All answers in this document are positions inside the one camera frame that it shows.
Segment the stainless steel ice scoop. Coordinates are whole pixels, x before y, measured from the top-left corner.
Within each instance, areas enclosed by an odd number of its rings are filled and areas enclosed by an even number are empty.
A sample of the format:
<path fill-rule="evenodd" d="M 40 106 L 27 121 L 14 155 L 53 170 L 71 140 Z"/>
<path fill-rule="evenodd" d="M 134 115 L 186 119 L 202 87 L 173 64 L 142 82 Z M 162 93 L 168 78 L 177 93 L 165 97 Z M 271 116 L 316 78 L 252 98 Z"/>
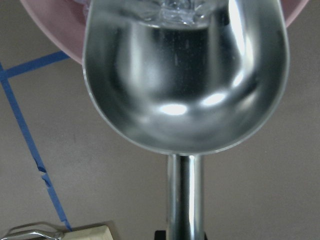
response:
<path fill-rule="evenodd" d="M 273 114 L 289 46 L 278 0 L 210 0 L 204 27 L 86 22 L 83 75 L 103 119 L 167 159 L 168 240 L 203 240 L 205 155 L 232 148 Z"/>

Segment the pile of clear ice cubes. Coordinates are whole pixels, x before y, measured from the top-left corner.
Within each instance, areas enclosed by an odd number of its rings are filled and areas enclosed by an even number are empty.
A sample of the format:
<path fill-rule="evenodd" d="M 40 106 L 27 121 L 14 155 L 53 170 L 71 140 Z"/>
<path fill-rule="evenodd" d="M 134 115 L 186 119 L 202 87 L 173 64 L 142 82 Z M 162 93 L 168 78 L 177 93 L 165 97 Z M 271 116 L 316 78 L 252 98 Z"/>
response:
<path fill-rule="evenodd" d="M 141 24 L 153 28 L 202 28 L 209 24 L 209 0 L 76 0 L 82 16 L 108 26 Z"/>

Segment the wooden cutting board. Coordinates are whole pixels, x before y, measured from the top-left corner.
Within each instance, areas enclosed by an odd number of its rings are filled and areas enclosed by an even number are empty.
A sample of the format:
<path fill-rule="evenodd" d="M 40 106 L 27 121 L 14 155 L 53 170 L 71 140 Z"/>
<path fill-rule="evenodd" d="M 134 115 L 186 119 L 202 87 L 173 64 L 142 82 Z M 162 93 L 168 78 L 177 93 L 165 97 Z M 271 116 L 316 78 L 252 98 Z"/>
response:
<path fill-rule="evenodd" d="M 66 226 L 46 221 L 17 225 L 0 233 L 2 240 L 119 240 L 111 221 Z"/>

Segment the pink bowl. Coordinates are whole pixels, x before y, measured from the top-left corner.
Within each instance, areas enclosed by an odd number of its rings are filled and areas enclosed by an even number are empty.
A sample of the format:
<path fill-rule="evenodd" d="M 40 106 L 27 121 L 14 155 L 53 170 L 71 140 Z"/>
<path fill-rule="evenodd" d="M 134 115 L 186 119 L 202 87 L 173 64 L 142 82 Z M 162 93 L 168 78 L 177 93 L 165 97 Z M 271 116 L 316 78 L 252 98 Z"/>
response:
<path fill-rule="evenodd" d="M 86 27 L 85 1 L 22 0 L 21 4 L 58 48 L 77 63 L 82 63 Z"/>

